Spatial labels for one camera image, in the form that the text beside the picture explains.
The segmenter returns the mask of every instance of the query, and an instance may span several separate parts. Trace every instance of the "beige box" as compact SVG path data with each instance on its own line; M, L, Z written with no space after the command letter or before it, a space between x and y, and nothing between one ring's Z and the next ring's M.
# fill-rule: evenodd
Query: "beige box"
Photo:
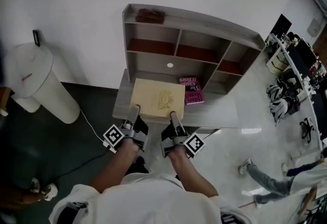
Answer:
M184 115L185 86L136 78L130 107L139 105L140 115L170 118L175 111L182 119Z

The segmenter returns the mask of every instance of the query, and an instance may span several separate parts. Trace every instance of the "black cable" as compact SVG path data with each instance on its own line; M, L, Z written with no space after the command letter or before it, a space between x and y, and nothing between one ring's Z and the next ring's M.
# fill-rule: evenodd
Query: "black cable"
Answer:
M55 178L52 179L51 182L54 182L55 180L57 180L57 179L59 179L59 178L61 178L61 177L63 177L63 176L66 176L66 175L68 175L68 174L70 174L70 173L72 173L72 172L74 172L74 171L76 171L76 170L78 170L78 169L80 169L81 167L85 166L87 163L89 163L89 162L91 162L91 161L93 161L93 160L96 160L96 159L98 159L98 158L101 158L101 157L105 156L105 155L107 154L107 151L108 151L108 149L106 150L105 153L103 153L103 154L101 154L101 155L98 155L98 156L96 156L96 157L93 157L93 158L89 159L88 161L82 163L80 166L78 166L78 167L76 167L76 168L74 168L74 169L72 169L72 170L70 170L70 171L68 171L68 172L66 172L66 173L63 173L63 174L60 174L60 175L56 176Z

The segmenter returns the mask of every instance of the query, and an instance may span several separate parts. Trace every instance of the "forearm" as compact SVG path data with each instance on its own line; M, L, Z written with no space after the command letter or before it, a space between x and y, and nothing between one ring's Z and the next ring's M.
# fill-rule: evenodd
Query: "forearm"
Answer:
M102 193L121 183L137 154L133 143L123 144L109 164L91 181L91 186Z
M218 195L214 186L200 175L185 153L170 158L186 191L202 193L207 197Z
M301 210L298 212L299 215L303 215L305 211L307 210L309 204L311 203L312 200L315 199L317 195L317 187L314 187L310 190L310 192L306 195L304 201L303 201L303 207Z

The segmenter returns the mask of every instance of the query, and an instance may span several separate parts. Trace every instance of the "person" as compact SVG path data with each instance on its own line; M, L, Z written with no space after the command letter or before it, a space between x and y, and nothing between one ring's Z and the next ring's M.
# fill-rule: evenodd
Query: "person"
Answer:
M90 186L75 185L58 202L50 223L253 223L218 196L188 159L184 146L168 153L180 181L148 173L143 158L133 163L138 150L132 139L125 138Z
M29 190L21 189L8 181L1 181L0 219L5 223L16 223L13 211L41 200L50 201L57 193L58 189L53 183L40 190L40 182L36 178L32 179Z
M288 169L282 165L282 172L287 180L278 181L261 172L251 159L247 159L239 166L239 174L249 173L250 176L271 193L255 195L253 197L257 207L269 201L279 201L293 194L307 194L299 214L303 214L309 203L316 197L317 189L326 190L327 187L327 162L320 159L314 163L303 165L299 168Z

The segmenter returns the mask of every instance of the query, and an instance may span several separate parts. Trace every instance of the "white shirt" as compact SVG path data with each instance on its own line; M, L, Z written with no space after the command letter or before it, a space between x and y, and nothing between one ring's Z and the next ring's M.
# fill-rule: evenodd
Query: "white shirt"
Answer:
M88 203L78 224L221 224L221 214L233 215L244 224L254 223L221 196L208 198L187 192L169 175L132 173L124 177L119 186L108 188L102 194L92 187L76 185L70 195L54 207L49 217L51 224L57 223L69 202Z
M318 186L316 198L327 193L327 161L296 175L290 193L307 194L315 186Z

